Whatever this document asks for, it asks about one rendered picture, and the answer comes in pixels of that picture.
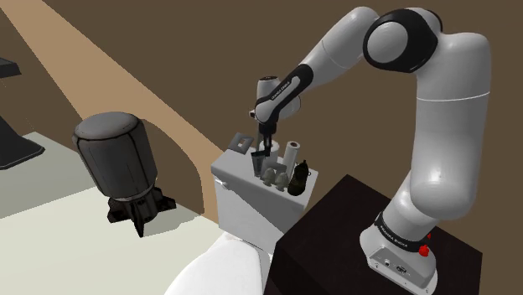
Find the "short white paper roll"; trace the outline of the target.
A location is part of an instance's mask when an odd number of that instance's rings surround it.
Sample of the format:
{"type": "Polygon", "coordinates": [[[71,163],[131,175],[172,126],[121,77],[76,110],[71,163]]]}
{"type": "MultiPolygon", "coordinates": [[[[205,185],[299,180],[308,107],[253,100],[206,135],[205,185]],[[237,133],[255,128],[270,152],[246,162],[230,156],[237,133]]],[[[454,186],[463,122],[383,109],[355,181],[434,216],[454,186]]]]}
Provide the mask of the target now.
{"type": "MultiPolygon", "coordinates": [[[[275,141],[275,140],[272,140],[270,155],[268,157],[265,157],[265,160],[270,162],[270,163],[277,162],[278,154],[279,154],[279,148],[280,148],[279,143],[277,141],[275,141]]],[[[265,149],[264,142],[261,141],[259,143],[259,151],[264,151],[264,149],[265,149]]]]}

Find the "tall white paper roll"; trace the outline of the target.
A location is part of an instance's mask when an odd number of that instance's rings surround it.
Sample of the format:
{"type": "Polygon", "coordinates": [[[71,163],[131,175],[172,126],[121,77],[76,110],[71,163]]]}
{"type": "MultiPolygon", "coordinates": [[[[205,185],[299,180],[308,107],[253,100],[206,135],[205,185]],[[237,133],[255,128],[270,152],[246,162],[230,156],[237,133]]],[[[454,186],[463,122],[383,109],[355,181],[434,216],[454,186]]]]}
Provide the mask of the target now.
{"type": "Polygon", "coordinates": [[[289,179],[292,177],[297,162],[299,149],[300,144],[298,142],[287,142],[282,164],[286,166],[286,174],[289,179]]]}

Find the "dark grey cup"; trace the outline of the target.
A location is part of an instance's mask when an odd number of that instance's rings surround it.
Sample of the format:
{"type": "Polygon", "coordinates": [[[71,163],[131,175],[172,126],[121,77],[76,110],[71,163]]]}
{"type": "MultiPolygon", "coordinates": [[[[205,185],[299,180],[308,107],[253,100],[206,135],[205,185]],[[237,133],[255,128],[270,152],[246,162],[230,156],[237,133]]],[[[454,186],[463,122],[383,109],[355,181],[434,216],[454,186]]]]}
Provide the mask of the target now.
{"type": "Polygon", "coordinates": [[[256,177],[260,177],[262,173],[262,165],[266,158],[264,151],[255,151],[251,153],[251,160],[253,165],[253,172],[256,177]]]}

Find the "dark brown bottle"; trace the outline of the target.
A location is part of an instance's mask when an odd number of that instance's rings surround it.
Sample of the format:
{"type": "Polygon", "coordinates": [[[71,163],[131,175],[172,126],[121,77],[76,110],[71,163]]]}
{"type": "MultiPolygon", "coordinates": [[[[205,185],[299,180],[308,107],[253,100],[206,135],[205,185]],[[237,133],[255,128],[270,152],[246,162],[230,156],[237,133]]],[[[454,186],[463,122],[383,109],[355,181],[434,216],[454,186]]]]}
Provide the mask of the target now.
{"type": "Polygon", "coordinates": [[[307,180],[310,175],[311,172],[308,163],[306,160],[303,160],[293,170],[293,175],[287,186],[287,192],[291,196],[299,196],[302,194],[306,189],[307,180]]]}

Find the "white toilet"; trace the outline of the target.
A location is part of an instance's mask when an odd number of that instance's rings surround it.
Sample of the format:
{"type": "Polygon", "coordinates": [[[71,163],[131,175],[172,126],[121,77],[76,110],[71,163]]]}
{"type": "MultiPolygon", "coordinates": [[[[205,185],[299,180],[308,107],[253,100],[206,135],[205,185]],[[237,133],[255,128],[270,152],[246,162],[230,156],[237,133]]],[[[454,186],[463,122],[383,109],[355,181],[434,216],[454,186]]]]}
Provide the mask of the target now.
{"type": "Polygon", "coordinates": [[[310,169],[305,191],[292,196],[254,175],[253,151],[226,150],[211,164],[218,226],[224,233],[164,295],[263,295],[275,245],[300,219],[318,172],[310,169]]]}

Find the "dark robot stand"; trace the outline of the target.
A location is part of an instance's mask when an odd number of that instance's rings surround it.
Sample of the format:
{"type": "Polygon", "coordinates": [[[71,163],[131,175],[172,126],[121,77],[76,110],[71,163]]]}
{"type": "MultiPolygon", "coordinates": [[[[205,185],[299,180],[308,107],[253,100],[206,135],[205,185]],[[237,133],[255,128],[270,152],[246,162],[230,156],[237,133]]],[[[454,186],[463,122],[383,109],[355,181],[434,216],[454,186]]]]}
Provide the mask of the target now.
{"type": "MultiPolygon", "coordinates": [[[[389,199],[345,175],[276,244],[263,295],[411,295],[367,265],[360,232],[389,199]]],[[[433,295],[479,295],[482,254],[432,230],[438,284],[433,295]]]]}

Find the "black cylinder on finned base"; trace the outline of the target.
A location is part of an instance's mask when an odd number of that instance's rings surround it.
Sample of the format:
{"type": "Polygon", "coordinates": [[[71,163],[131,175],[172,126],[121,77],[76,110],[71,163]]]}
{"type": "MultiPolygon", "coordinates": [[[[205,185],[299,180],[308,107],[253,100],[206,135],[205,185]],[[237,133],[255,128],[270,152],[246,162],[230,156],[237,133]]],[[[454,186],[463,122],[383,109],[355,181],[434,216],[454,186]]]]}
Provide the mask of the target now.
{"type": "Polygon", "coordinates": [[[141,119],[110,111],[79,123],[72,141],[93,178],[108,198],[111,223],[131,220],[140,237],[158,213],[177,207],[174,199],[156,186],[158,170],[141,119]]]}

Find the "grey square frame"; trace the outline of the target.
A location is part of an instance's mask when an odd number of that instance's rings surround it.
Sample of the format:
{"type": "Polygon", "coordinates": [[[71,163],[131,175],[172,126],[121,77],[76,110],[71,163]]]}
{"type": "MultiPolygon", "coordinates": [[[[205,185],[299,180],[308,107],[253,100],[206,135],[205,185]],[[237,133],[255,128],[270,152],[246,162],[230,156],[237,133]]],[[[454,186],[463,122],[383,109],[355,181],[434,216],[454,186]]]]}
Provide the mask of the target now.
{"type": "Polygon", "coordinates": [[[253,137],[237,132],[230,141],[228,148],[232,151],[245,155],[253,141],[253,137]]]}

